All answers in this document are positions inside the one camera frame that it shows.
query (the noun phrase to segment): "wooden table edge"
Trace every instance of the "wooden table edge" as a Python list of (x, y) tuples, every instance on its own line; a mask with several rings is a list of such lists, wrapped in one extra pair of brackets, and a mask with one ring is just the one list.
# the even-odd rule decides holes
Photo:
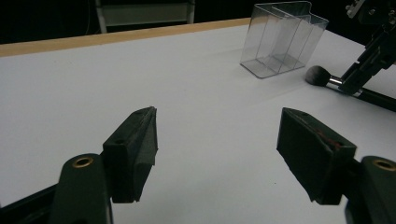
[(250, 18), (228, 21), (211, 21), (178, 26), (166, 26), (160, 28), (118, 32), (111, 34), (85, 35), (69, 38), (5, 44), (0, 45), (0, 57), (54, 51), (60, 49), (74, 49), (166, 35), (181, 35), (186, 33), (247, 25), (249, 23), (249, 20)]

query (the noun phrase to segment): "dark background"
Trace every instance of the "dark background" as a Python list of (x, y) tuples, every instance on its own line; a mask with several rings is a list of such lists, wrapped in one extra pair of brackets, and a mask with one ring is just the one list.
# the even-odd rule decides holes
[[(117, 1), (120, 4), (136, 0)], [(151, 0), (153, 2), (170, 2)], [(194, 22), (222, 21), (251, 16), (257, 3), (285, 2), (279, 0), (196, 0)], [(330, 21), (327, 29), (346, 38), (366, 44), (376, 26), (361, 25), (350, 19), (345, 6), (348, 0), (311, 0), (312, 13)], [(158, 24), (119, 27), (110, 32), (159, 26)], [(0, 3), (0, 44), (99, 34), (94, 0), (2, 0)]]

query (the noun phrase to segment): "table surface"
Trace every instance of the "table surface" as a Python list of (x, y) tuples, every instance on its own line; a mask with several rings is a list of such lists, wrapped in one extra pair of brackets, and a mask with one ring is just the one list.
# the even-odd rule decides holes
[[(309, 202), (276, 140), (290, 107), (356, 144), (358, 161), (396, 161), (395, 113), (304, 82), (315, 64), (340, 77), (364, 47), (326, 31), (305, 68), (257, 79), (239, 65), (247, 24), (0, 47), (1, 204), (56, 183), (68, 159), (100, 153), (133, 111), (153, 105), (156, 165), (141, 202), (113, 204), (115, 223), (346, 223), (346, 199)], [(396, 97), (394, 73), (367, 88)]]

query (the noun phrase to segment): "white tabletop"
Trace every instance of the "white tabletop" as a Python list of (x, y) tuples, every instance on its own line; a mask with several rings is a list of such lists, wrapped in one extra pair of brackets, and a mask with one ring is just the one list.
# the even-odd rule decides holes
[[(0, 58), (0, 202), (58, 181), (137, 109), (158, 108), (159, 151), (141, 202), (115, 223), (346, 223), (311, 203), (276, 151), (282, 107), (356, 144), (356, 159), (396, 161), (396, 114), (310, 86), (320, 64), (341, 76), (362, 45), (325, 32), (307, 67), (257, 79), (239, 65), (247, 26)], [(366, 86), (396, 97), (395, 68)]]

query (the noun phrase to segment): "clear plastic container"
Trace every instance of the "clear plastic container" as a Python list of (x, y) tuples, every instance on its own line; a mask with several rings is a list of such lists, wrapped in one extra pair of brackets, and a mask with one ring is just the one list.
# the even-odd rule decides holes
[(241, 65), (259, 78), (305, 66), (329, 23), (310, 9), (306, 1), (255, 5)]

